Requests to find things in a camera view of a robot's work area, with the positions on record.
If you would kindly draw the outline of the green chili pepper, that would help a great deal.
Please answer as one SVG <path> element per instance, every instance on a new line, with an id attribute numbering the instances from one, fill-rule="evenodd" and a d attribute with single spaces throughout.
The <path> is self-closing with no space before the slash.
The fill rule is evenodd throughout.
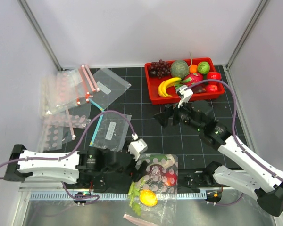
<path id="1" fill-rule="evenodd" d="M 158 163 L 158 162 L 167 161 L 169 160 L 169 158 L 163 154 L 154 154 L 154 155 L 149 155 L 148 157 L 146 157 L 146 160 L 149 160 L 150 162 L 153 162 L 153 163 Z"/>

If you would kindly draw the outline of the red textured fruit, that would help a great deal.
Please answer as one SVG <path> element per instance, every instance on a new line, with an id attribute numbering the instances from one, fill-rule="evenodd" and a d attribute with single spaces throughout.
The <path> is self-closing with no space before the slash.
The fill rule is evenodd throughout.
<path id="1" fill-rule="evenodd" d="M 174 186 L 177 184 L 177 175 L 175 173 L 166 173 L 165 174 L 166 177 L 166 186 Z"/>

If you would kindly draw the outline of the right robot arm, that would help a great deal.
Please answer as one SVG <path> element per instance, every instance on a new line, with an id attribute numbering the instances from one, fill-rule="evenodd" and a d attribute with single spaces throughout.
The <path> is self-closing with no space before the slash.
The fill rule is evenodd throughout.
<path id="1" fill-rule="evenodd" d="M 225 125 L 216 121 L 213 109 L 206 101 L 195 101 L 191 105 L 167 104 L 162 112 L 154 115 L 164 128 L 169 118 L 173 119 L 173 125 L 182 123 L 197 130 L 204 143 L 246 171 L 245 174 L 235 172 L 213 161 L 203 170 L 203 181 L 207 186 L 232 187 L 252 197 L 268 214 L 274 217 L 282 214 L 283 172 L 264 161 Z"/>

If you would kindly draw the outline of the green celery stalk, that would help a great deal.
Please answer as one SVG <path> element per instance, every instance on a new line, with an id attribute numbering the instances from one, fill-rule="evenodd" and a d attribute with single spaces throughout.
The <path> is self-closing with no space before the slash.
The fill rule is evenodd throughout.
<path id="1" fill-rule="evenodd" d="M 174 186 L 166 186 L 165 174 L 175 173 L 178 175 L 178 162 L 172 156 L 168 156 L 169 160 L 153 163 L 144 159 L 137 162 L 138 168 L 142 162 L 146 161 L 148 167 L 147 174 L 139 181 L 132 182 L 128 192 L 129 207 L 137 215 L 141 216 L 146 211 L 160 211 L 176 202 L 177 200 L 177 184 Z M 151 190 L 156 194 L 158 203 L 154 207 L 143 205 L 139 200 L 142 190 Z"/>

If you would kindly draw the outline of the yellow lemon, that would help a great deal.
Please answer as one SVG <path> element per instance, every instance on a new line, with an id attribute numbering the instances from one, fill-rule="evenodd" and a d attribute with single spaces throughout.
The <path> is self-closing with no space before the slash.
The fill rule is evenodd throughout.
<path id="1" fill-rule="evenodd" d="M 142 190 L 139 195 L 140 202 L 148 207 L 154 207 L 158 203 L 156 194 L 151 190 Z"/>

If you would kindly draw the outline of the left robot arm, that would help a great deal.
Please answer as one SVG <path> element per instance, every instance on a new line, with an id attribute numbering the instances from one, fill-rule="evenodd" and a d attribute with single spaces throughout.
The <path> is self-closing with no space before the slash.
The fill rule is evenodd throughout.
<path id="1" fill-rule="evenodd" d="M 24 182 L 32 180 L 62 181 L 86 188 L 90 182 L 103 187 L 106 181 L 135 181 L 140 179 L 147 163 L 139 169 L 140 155 L 148 149 L 146 143 L 133 141 L 120 151 L 90 147 L 73 153 L 37 153 L 23 145 L 15 145 L 3 179 Z"/>

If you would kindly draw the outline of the pink dotted zip bag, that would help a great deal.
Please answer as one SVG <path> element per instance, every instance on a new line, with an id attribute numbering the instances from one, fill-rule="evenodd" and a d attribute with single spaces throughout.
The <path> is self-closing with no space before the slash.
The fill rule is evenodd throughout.
<path id="1" fill-rule="evenodd" d="M 177 205 L 178 160 L 172 154 L 142 154 L 138 169 L 145 175 L 131 183 L 123 218 L 137 226 L 174 226 Z"/>

